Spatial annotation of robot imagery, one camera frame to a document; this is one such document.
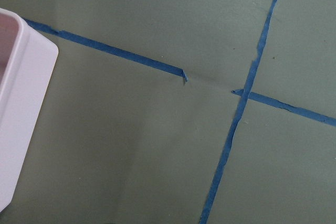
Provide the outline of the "pink plastic bin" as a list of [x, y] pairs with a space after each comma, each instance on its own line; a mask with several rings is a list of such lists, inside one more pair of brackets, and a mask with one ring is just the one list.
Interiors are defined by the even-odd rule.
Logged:
[[1, 210], [12, 201], [58, 47], [1, 9]]

